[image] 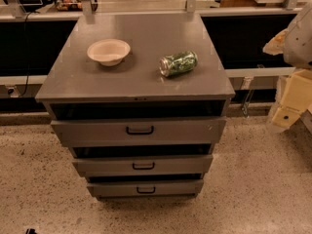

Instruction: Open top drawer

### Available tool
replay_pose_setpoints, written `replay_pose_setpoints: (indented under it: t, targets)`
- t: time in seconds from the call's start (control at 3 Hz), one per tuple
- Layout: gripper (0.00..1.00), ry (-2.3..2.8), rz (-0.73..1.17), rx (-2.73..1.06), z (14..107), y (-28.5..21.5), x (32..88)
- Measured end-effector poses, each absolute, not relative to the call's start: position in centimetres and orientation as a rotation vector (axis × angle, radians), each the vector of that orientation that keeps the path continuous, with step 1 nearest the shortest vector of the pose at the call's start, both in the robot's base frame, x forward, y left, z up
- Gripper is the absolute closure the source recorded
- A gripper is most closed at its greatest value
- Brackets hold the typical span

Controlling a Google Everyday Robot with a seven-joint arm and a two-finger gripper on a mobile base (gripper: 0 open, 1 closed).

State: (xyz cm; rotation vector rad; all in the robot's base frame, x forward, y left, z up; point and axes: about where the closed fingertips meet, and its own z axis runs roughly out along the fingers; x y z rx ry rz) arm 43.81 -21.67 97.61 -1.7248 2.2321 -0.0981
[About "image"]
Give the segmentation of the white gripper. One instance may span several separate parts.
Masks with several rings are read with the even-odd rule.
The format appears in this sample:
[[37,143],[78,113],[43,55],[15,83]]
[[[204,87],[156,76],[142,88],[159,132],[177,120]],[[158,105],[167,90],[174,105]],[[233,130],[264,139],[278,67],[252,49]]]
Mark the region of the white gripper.
[[[288,31],[283,29],[276,34],[262,51],[276,56],[284,52]],[[312,103],[312,71],[300,69],[281,80],[282,95],[280,107],[273,105],[269,111],[266,127],[274,134],[288,130]]]

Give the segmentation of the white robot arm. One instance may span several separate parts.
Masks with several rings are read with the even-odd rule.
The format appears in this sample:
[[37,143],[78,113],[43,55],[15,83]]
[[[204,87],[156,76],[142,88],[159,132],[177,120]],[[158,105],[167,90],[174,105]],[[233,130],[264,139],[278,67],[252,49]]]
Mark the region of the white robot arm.
[[284,62],[294,67],[292,74],[279,78],[268,115],[268,129],[281,133],[312,104],[312,3],[307,3],[262,51],[271,56],[282,54]]

